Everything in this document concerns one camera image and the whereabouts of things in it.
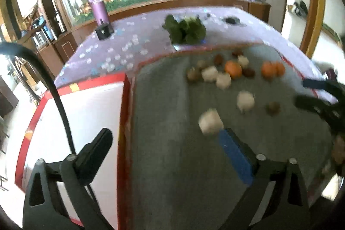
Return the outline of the grey felt mat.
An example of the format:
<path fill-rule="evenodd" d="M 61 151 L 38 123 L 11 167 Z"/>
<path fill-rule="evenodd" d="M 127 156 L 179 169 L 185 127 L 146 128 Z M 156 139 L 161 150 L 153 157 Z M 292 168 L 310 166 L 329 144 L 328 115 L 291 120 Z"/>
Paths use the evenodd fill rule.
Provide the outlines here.
<path fill-rule="evenodd" d="M 245 192 L 216 134 L 203 135 L 199 117 L 216 109 L 226 128 L 255 153 L 295 158 L 307 185 L 330 156 L 333 138 L 317 115 L 293 106 L 271 116 L 266 104 L 234 109 L 159 110 L 139 105 L 133 92 L 131 229 L 217 229 Z"/>

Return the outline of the small black box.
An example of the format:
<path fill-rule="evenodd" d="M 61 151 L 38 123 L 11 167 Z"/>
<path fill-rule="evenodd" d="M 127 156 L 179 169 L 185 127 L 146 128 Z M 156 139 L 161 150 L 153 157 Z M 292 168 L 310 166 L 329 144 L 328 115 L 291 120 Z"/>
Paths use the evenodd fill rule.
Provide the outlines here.
<path fill-rule="evenodd" d="M 113 27 L 110 23 L 100 20 L 100 25 L 96 27 L 95 33 L 100 41 L 106 40 L 113 34 Z"/>

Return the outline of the green leafy vegetable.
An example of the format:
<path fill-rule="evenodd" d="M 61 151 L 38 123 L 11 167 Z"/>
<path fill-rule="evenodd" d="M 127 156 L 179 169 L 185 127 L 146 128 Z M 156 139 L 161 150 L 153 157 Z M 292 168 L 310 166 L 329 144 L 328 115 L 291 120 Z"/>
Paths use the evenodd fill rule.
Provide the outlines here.
<path fill-rule="evenodd" d="M 200 44 L 206 37 L 206 27 L 199 16 L 177 20 L 173 15 L 167 15 L 162 28 L 168 32 L 172 44 Z"/>

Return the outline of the purple floral tablecloth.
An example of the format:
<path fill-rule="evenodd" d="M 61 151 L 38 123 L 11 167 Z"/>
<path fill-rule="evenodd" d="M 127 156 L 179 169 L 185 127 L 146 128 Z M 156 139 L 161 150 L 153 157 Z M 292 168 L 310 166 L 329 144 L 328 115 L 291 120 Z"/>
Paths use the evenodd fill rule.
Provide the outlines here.
<path fill-rule="evenodd" d="M 162 28 L 167 15 L 177 20 L 199 16 L 206 27 L 204 41 L 183 45 L 176 51 Z M 241 24 L 230 25 L 225 22 L 227 17 L 238 17 Z M 304 79 L 322 79 L 318 68 L 273 27 L 241 9 L 162 9 L 117 20 L 113 27 L 108 39 L 100 41 L 92 33 L 78 46 L 56 76 L 57 88 L 124 72 L 132 83 L 137 103 L 159 110 L 234 109 L 241 91 L 254 95 L 258 109 L 269 102 L 293 106 L 297 95 L 337 102 L 324 90 L 303 87 Z M 221 54 L 224 61 L 232 61 L 235 50 L 241 50 L 249 59 L 250 68 L 256 72 L 254 78 L 233 79 L 225 90 L 214 82 L 187 80 L 187 70 L 196 68 L 199 60 L 212 64 L 215 55 Z M 261 66 L 265 61 L 282 62 L 285 74 L 271 81 L 264 79 Z"/>

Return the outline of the brown round fruit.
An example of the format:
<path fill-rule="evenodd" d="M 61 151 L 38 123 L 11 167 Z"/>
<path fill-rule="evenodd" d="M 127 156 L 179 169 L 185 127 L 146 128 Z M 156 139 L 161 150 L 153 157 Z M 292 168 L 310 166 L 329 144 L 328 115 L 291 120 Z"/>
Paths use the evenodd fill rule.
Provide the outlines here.
<path fill-rule="evenodd" d="M 270 102 L 266 104 L 265 110 L 268 115 L 274 116 L 281 111 L 281 105 L 278 102 Z"/>
<path fill-rule="evenodd" d="M 204 69 L 206 69 L 207 67 L 209 67 L 209 63 L 208 61 L 205 60 L 199 60 L 196 63 L 196 70 L 202 72 Z"/>

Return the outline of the orange fruit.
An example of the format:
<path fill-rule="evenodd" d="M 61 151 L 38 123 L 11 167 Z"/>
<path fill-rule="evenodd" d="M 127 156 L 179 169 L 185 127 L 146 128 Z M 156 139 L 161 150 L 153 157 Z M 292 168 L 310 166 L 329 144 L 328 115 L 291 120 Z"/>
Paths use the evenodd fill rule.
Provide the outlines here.
<path fill-rule="evenodd" d="M 276 62 L 275 64 L 275 73 L 277 77 L 282 77 L 285 74 L 285 66 L 282 62 Z"/>
<path fill-rule="evenodd" d="M 275 65 L 270 61 L 263 62 L 261 66 L 261 76 L 268 81 L 274 79 L 276 76 Z"/>
<path fill-rule="evenodd" d="M 242 76 L 242 67 L 236 61 L 227 61 L 224 65 L 224 71 L 230 75 L 231 79 L 239 79 Z"/>

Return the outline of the small black device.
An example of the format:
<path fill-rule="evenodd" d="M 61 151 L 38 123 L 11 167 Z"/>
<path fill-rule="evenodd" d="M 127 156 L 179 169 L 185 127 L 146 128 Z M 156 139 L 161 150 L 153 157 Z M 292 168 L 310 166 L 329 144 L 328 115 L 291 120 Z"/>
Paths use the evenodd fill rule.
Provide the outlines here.
<path fill-rule="evenodd" d="M 227 17 L 225 19 L 225 22 L 230 24 L 230 25 L 239 25 L 241 24 L 241 21 L 238 17 Z"/>

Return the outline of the tan round fruit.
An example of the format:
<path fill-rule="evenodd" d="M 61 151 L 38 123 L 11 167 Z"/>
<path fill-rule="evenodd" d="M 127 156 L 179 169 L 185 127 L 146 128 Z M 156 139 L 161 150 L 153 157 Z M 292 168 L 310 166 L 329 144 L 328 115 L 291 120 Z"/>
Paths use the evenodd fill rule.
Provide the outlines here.
<path fill-rule="evenodd" d="M 189 82 L 197 82 L 202 78 L 200 70 L 194 67 L 187 70 L 186 76 Z"/>

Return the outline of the purple thermos bottle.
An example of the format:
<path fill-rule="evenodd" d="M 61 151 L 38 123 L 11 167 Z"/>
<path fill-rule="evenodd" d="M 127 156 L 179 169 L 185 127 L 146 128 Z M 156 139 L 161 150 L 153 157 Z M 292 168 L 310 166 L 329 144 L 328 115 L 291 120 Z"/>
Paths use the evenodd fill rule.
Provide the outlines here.
<path fill-rule="evenodd" d="M 109 16 L 107 9 L 105 7 L 104 0 L 88 0 L 89 5 L 94 14 L 97 25 L 102 25 L 104 23 L 109 23 Z"/>

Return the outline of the blue water jug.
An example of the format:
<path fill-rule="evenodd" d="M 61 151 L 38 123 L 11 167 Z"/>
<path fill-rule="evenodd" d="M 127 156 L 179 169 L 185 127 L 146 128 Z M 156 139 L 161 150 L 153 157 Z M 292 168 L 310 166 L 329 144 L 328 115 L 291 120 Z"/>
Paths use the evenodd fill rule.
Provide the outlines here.
<path fill-rule="evenodd" d="M 38 20 L 39 20 L 39 25 L 42 25 L 43 22 L 45 21 L 43 15 L 40 15 L 40 17 L 38 18 Z M 51 30 L 48 28 L 48 26 L 47 26 L 47 25 L 44 25 L 44 26 L 43 26 L 43 29 L 44 29 L 44 31 L 47 33 L 47 35 L 48 35 L 48 37 L 50 38 L 50 40 L 51 40 L 51 41 L 54 41 L 54 36 L 53 36 Z"/>

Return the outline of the white tray red rim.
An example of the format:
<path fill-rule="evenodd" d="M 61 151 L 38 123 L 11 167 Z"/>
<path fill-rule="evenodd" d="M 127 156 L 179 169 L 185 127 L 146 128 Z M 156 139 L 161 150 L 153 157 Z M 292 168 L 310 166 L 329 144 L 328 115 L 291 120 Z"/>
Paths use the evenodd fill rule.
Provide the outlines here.
<path fill-rule="evenodd" d="M 113 135 L 111 149 L 91 186 L 105 218 L 126 229 L 126 139 L 130 82 L 124 72 L 92 78 L 58 90 L 66 109 L 76 152 L 102 128 Z M 64 125 L 50 92 L 43 95 L 23 136 L 15 168 L 15 184 L 26 191 L 38 159 L 62 161 L 71 153 Z"/>

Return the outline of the dark red date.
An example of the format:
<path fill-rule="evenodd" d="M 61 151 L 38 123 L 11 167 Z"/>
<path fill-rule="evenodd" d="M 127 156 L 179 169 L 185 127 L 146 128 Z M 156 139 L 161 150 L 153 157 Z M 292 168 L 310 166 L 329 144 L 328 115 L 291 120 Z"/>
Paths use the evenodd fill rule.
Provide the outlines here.
<path fill-rule="evenodd" d="M 223 59 L 223 56 L 221 54 L 215 55 L 214 60 L 213 60 L 214 65 L 216 65 L 217 67 L 221 66 L 223 64 L 223 60 L 224 59 Z"/>
<path fill-rule="evenodd" d="M 246 78 L 253 78 L 256 75 L 255 70 L 251 68 L 243 68 L 242 69 L 242 75 Z"/>

